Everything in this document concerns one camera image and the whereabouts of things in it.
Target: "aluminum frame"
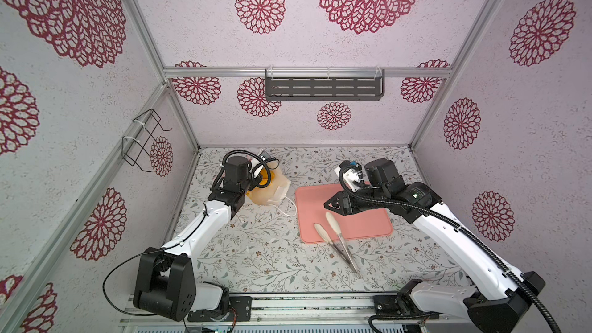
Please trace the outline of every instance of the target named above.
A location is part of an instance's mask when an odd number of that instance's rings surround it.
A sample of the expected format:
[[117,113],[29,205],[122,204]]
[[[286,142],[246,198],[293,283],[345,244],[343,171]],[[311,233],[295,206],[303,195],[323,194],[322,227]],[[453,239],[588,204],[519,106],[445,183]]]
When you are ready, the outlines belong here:
[[[375,314],[373,297],[396,294],[396,292],[326,292],[326,293],[231,293],[231,297],[252,297],[251,317],[241,326],[274,326],[315,324],[329,326],[334,324],[367,324],[368,318]],[[133,306],[133,296],[125,306],[127,312],[142,312]],[[399,324],[417,324],[418,319],[398,320]],[[474,327],[472,322],[456,316],[441,315],[440,319],[430,321],[435,325],[461,323]],[[187,323],[191,326],[218,325],[230,326],[232,322]],[[119,327],[171,327],[182,326],[183,322],[173,322],[162,316],[121,315]]]
[[475,53],[475,50],[477,49],[477,45],[483,39],[485,32],[491,25],[503,2],[504,0],[485,0],[485,3],[481,7],[475,22],[473,22],[473,25],[471,26],[469,34],[465,38],[458,54],[452,62],[452,74],[448,79],[443,81],[443,83],[437,89],[432,103],[421,119],[417,130],[413,134],[413,138],[410,143],[411,151],[415,151],[419,143],[421,143],[425,137],[427,131],[434,123],[434,120],[439,115],[442,105],[448,99],[448,96],[450,96],[451,92],[455,88],[458,79],[467,68],[473,54]]
[[165,67],[166,77],[265,77],[268,70],[270,77],[441,77],[447,78],[452,69],[449,67]]

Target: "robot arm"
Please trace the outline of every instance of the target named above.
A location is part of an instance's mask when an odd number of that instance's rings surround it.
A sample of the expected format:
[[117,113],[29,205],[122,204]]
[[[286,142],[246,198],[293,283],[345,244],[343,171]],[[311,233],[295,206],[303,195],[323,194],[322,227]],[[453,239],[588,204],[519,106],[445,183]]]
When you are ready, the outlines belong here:
[[[369,184],[363,181],[362,168],[356,162],[344,161],[337,167],[335,171],[344,191],[330,198],[325,208],[340,215],[353,215],[387,207],[433,238],[475,283],[459,288],[411,280],[397,295],[397,310],[404,315],[432,311],[454,315],[471,320],[484,332],[511,332],[532,304],[517,282],[538,295],[545,285],[543,279],[533,271],[523,274],[481,243],[485,251],[478,245],[480,240],[463,226],[440,196],[423,183],[406,185],[392,161],[377,159],[365,169]],[[436,217],[438,214],[455,226]],[[495,258],[505,264],[506,270],[499,267]],[[512,274],[518,280],[510,278]]]
[[196,284],[192,265],[214,234],[241,209],[246,192],[256,186],[269,185],[269,181],[259,184],[259,165],[253,168],[247,158],[231,157],[233,154],[252,156],[267,171],[267,177],[271,177],[265,163],[270,156],[266,153],[260,156],[241,150],[227,153],[204,211],[173,240],[165,243],[160,248],[162,252],[150,247],[140,257],[135,307],[175,321],[181,321],[190,311],[209,310],[215,318],[228,313],[228,289],[211,283]]

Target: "metal wire rack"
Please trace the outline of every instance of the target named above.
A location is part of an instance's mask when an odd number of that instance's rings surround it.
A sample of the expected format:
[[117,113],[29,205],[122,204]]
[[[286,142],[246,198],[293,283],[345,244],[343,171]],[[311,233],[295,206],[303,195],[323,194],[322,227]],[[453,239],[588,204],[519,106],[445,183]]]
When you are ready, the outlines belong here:
[[[146,128],[146,125],[149,124],[149,122],[152,120],[154,120],[156,123],[154,124],[154,126],[152,127],[152,129],[148,129]],[[145,173],[151,173],[152,170],[145,170],[142,168],[142,166],[140,166],[140,164],[138,163],[138,159],[140,158],[142,152],[145,152],[146,155],[148,155],[148,157],[150,157],[150,153],[148,153],[148,151],[146,150],[146,144],[148,144],[148,142],[150,141],[150,138],[152,138],[152,140],[156,140],[156,138],[154,137],[153,133],[156,130],[156,128],[160,128],[163,131],[171,131],[171,129],[165,129],[162,127],[162,125],[160,124],[160,121],[162,119],[160,118],[159,114],[154,110],[154,109],[149,109],[146,110],[145,112],[141,113],[140,115],[138,115],[136,118],[133,119],[133,122],[135,123],[139,123],[142,125],[142,130],[145,130],[148,133],[148,137],[146,137],[146,141],[144,143],[140,142],[137,138],[139,137],[140,133],[138,133],[135,137],[121,137],[121,157],[127,162],[129,163],[130,166],[137,166],[140,168],[140,170],[144,171]],[[129,144],[127,146],[126,149],[126,144],[128,143],[129,139],[131,140],[131,144]],[[140,151],[138,152],[138,154],[136,155],[136,157],[132,157],[130,156],[128,153],[131,151],[131,149],[134,147],[134,145],[138,145],[140,147]]]

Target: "table surface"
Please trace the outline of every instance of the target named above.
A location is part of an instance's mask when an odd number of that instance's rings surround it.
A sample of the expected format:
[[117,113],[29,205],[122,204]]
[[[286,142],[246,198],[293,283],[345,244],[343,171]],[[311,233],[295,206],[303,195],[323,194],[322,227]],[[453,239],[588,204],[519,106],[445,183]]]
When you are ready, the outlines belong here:
[[[333,168],[343,160],[364,165],[377,158],[395,162],[406,183],[422,181],[405,147],[263,148],[280,159],[291,180],[288,197],[298,187],[336,183]],[[220,162],[232,148],[204,148],[175,233],[203,210]],[[261,148],[247,148],[259,152]],[[284,200],[280,208],[295,209]],[[308,245],[300,239],[297,217],[289,218],[272,206],[258,206],[245,198],[237,215],[214,236],[199,256],[197,282],[213,282],[231,292],[358,292],[398,290],[412,278],[442,285],[464,286],[464,271],[430,237],[389,213],[390,236],[350,240],[360,267],[357,278],[325,243]]]

